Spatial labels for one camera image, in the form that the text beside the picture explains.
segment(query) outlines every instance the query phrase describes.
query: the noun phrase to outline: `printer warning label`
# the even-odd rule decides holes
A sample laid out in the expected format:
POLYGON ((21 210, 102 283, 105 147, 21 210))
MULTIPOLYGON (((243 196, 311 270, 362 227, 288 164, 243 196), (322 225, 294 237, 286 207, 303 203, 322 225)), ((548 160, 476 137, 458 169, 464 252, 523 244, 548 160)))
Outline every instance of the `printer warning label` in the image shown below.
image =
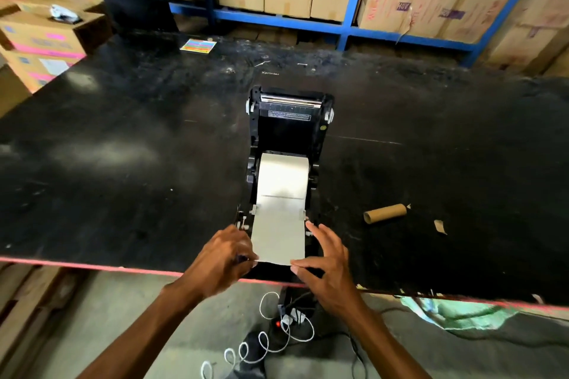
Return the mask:
POLYGON ((296 113, 287 113, 284 111, 273 111, 269 110, 268 112, 269 117, 275 118, 289 118, 290 120, 302 120, 302 121, 310 121, 310 114, 296 114, 296 113))

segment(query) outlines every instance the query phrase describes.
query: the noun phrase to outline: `red table edge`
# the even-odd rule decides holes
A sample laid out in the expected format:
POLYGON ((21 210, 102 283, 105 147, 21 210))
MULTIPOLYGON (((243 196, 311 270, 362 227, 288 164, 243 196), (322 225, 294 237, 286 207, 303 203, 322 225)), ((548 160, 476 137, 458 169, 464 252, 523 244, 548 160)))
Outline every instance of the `red table edge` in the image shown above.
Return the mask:
MULTIPOLYGON (((51 265, 56 267, 68 267, 68 268, 81 268, 86 270, 97 270, 97 271, 107 271, 107 272, 123 272, 123 273, 138 273, 138 274, 155 274, 155 275, 168 275, 171 277, 180 277, 182 273, 179 272, 169 272, 169 271, 159 271, 159 270, 145 270, 141 268, 126 268, 126 267, 115 267, 115 266, 107 266, 107 265, 91 265, 91 264, 77 264, 75 262, 58 262, 58 261, 46 261, 46 260, 37 260, 37 259, 25 259, 25 258, 13 258, 8 256, 0 256, 0 262, 17 262, 19 264, 30 264, 30 265, 51 265)), ((257 280, 257 279, 239 279, 239 282, 247 282, 247 283, 265 283, 267 285, 275 285, 275 286, 291 286, 294 288, 304 288, 305 286, 301 283, 286 283, 286 282, 273 282, 267 280, 257 280)), ((369 294, 385 294, 391 296, 406 296, 401 294, 389 294, 389 293, 381 293, 376 291, 370 290, 361 290, 362 292, 369 293, 369 294)), ((484 303, 484 304, 492 304, 494 306, 501 306, 501 307, 509 307, 514 309, 533 309, 533 310, 540 310, 543 312, 554 312, 554 311, 567 311, 569 312, 569 306, 554 306, 551 304, 533 304, 533 303, 526 303, 523 301, 498 301, 498 300, 483 300, 477 298, 468 298, 468 297, 461 297, 461 296, 429 296, 428 294, 422 294, 422 298, 437 298, 437 299, 446 299, 452 301, 466 301, 471 303, 484 303)))

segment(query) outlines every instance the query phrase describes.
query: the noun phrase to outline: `hand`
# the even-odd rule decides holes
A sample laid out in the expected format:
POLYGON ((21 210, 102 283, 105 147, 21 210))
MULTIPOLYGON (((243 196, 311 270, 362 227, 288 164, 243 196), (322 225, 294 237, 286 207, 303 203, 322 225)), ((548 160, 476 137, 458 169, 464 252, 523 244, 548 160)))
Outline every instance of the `hand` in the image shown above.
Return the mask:
POLYGON ((320 224, 317 228, 307 221, 306 228, 318 239, 324 257, 292 260, 290 269, 306 283, 326 311, 345 319, 363 303, 350 274, 348 249, 338 235, 325 225, 320 224), (307 267, 320 268, 324 271, 324 276, 322 279, 317 278, 307 267))
POLYGON ((235 225, 217 231, 203 247, 186 272, 171 285, 181 293, 183 302, 198 304, 223 292, 257 265, 251 239, 235 225), (237 263, 237 256, 245 257, 237 263))

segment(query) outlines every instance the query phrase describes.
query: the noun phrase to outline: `cardboard tube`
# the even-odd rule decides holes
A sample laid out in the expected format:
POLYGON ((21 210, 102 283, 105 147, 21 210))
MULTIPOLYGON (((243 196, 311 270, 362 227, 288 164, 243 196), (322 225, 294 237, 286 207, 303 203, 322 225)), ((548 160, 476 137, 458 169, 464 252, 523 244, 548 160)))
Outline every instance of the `cardboard tube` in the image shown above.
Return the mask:
POLYGON ((390 205, 389 207, 376 208, 375 210, 366 211, 364 220, 367 224, 379 222, 380 220, 390 219, 397 216, 405 216, 407 208, 403 204, 390 205))

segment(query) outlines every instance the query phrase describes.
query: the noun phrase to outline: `table surface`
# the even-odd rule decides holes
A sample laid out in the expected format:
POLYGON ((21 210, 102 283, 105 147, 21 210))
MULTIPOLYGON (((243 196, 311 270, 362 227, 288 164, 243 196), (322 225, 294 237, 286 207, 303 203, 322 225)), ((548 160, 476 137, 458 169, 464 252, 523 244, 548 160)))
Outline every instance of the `table surface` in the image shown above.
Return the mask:
POLYGON ((245 189, 254 73, 305 63, 336 99, 322 220, 356 283, 569 306, 567 81, 185 38, 115 36, 0 119, 0 259, 183 272, 245 189))

